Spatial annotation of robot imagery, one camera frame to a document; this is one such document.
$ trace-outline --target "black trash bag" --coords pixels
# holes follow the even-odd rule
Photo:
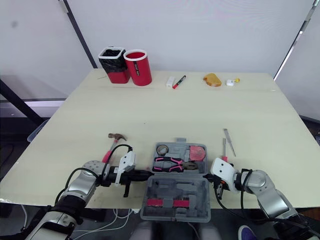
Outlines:
[[[121,55],[117,59],[103,59],[99,58],[99,62],[101,63],[105,72],[108,73],[119,73],[124,72],[128,69],[126,65],[126,61],[124,59],[124,53],[126,50],[123,50]],[[104,57],[115,57],[120,53],[120,50],[111,50],[107,49],[102,56]]]

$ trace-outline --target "beige tabletop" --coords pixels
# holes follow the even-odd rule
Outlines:
[[[320,206],[320,147],[284,94],[265,73],[217,73],[221,87],[202,80],[204,72],[153,71],[152,83],[138,87],[111,84],[104,70],[94,69],[52,116],[0,183],[2,202],[53,205],[75,168],[101,160],[113,140],[127,137],[136,152],[136,169],[148,169],[156,142],[176,137],[207,147],[209,167],[223,153],[223,128],[229,130],[241,170],[267,172],[294,207]],[[169,76],[187,75],[177,89],[166,88]],[[240,78],[229,87],[227,79]],[[125,153],[112,157],[117,165]],[[145,182],[98,187],[89,208],[140,208]],[[211,208],[219,208],[210,193]],[[222,202],[240,208],[240,195],[224,191]],[[254,195],[244,195],[245,208],[257,208]]]

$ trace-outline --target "plastic storage box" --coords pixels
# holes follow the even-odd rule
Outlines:
[[[158,146],[167,146],[167,153],[159,155]],[[191,149],[197,146],[204,150],[204,158],[190,160]],[[203,144],[186,143],[185,138],[177,142],[158,142],[153,158],[153,173],[147,181],[140,217],[152,221],[177,221],[207,223],[211,219],[209,182],[203,176],[208,171],[207,148]],[[159,169],[172,169],[177,166],[171,161],[156,161],[170,157],[181,159],[184,163],[192,162],[197,169],[182,172],[165,172]]]

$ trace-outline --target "yellow sponge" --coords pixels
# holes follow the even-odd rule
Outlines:
[[[209,73],[209,74],[205,75],[203,80],[209,86],[220,87],[222,84],[220,79],[214,73]]]

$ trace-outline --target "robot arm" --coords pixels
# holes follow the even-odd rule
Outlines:
[[[135,170],[135,153],[124,155],[119,167],[106,166],[101,161],[89,161],[83,165],[79,176],[61,193],[55,205],[48,211],[26,240],[66,240],[77,224],[82,223],[80,214],[93,196],[98,185],[109,187],[111,183],[125,185],[124,197],[129,194],[131,182],[146,181],[153,173]]]
[[[211,174],[220,177],[231,192],[238,193],[249,172],[238,172],[231,164],[216,158]],[[287,219],[298,214],[264,171],[252,171],[245,182],[244,191],[256,196],[259,206],[268,218]]]
[[[215,188],[220,189],[219,199],[224,188],[234,193],[243,189],[249,194],[254,194],[266,217],[269,220],[278,220],[274,228],[280,239],[307,240],[313,236],[309,228],[302,229],[298,226],[308,227],[308,222],[298,214],[282,192],[276,189],[264,171],[243,169],[239,172],[231,164],[216,158],[211,167],[211,174],[215,176]]]

